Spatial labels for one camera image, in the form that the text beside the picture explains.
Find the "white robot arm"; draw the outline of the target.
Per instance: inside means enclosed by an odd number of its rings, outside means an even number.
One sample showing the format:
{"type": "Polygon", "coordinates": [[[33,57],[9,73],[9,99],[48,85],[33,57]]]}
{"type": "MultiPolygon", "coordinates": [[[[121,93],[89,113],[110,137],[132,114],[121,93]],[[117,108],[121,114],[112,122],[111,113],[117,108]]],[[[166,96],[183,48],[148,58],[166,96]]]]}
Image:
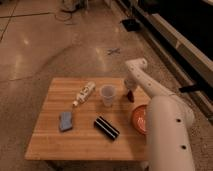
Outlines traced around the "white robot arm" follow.
{"type": "Polygon", "coordinates": [[[188,129],[195,116],[176,93],[149,76],[144,58],[125,62],[126,91],[140,87],[149,97],[146,130],[149,171],[196,171],[188,129]]]}

